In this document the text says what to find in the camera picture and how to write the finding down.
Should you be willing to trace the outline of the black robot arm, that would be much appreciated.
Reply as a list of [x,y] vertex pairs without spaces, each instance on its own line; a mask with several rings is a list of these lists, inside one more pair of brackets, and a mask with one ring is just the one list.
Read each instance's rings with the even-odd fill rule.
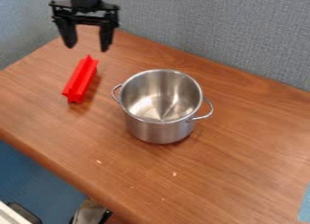
[[47,5],[65,46],[72,48],[77,43],[76,26],[92,25],[98,27],[100,51],[106,52],[118,27],[120,7],[102,0],[51,0]]

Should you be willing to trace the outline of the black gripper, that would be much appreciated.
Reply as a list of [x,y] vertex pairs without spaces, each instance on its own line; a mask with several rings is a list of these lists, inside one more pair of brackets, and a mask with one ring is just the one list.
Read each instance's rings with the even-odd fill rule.
[[76,24],[100,25],[100,50],[106,52],[112,44],[113,28],[118,25],[117,5],[98,1],[93,6],[73,6],[69,0],[51,0],[51,19],[57,26],[62,42],[72,48],[77,42]]

